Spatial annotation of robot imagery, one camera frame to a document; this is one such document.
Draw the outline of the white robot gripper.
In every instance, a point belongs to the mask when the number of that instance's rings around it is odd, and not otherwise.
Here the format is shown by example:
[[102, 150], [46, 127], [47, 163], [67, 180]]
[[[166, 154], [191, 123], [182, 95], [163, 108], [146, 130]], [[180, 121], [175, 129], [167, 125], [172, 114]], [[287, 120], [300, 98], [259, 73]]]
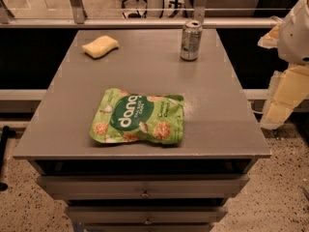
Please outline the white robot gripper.
[[281, 26], [263, 35], [258, 46], [277, 47], [279, 57], [292, 63], [283, 72], [274, 72], [267, 89], [260, 125], [276, 130], [309, 96], [309, 0], [298, 0]]

